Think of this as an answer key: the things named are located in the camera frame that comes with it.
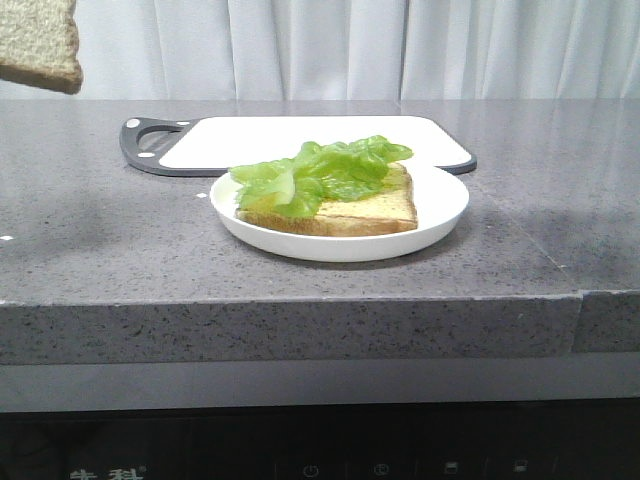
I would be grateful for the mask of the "white curtain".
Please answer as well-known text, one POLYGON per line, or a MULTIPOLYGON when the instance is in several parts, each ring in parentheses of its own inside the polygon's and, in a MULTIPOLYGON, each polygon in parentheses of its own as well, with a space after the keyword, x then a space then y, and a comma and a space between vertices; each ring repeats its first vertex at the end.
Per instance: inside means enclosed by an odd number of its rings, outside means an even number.
POLYGON ((635 99, 635 1, 74 1, 83 100, 635 99))

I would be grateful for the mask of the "white round plate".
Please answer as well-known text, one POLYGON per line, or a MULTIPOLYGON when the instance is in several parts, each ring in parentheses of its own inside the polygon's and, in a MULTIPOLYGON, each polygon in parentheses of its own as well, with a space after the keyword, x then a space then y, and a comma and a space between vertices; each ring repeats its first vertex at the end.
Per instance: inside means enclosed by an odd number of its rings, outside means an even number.
POLYGON ((322 237, 284 233, 243 222, 235 217, 239 184, 228 174, 217 179, 210 201, 227 230, 239 240, 263 251, 301 260, 362 262, 413 253, 446 237, 469 203, 466 185, 456 176, 417 160, 403 162, 413 180, 418 228, 378 236, 322 237))

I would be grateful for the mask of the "bread slice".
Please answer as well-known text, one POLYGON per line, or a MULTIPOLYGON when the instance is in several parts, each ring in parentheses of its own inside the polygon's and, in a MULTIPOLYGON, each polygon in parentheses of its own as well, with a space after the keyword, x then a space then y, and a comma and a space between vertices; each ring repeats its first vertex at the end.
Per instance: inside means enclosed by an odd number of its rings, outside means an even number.
POLYGON ((61 92, 79 93, 83 71, 77 58, 76 3, 1 2, 1 78, 61 92))
POLYGON ((379 193, 352 202, 327 200, 313 217, 292 218, 246 209, 237 209, 235 216, 263 228, 311 236, 377 236, 418 228, 412 178, 398 162, 390 165, 379 193))

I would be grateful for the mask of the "black appliance control panel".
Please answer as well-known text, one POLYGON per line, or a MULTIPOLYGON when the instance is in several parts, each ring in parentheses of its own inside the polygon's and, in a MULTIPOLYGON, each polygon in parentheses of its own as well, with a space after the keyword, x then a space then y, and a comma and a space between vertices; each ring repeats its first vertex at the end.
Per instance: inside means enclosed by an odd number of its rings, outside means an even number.
POLYGON ((5 413, 5 479, 635 479, 635 399, 5 413))

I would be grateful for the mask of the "green lettuce leaf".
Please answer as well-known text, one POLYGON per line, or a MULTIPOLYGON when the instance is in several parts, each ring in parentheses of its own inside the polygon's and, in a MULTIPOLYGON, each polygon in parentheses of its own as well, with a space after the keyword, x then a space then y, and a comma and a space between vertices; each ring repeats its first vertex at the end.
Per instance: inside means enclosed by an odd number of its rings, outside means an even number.
POLYGON ((413 155, 380 135, 328 145, 308 141, 292 158, 232 167, 229 174, 240 185, 240 209, 310 218, 326 201, 353 202, 380 193, 391 165, 413 155))

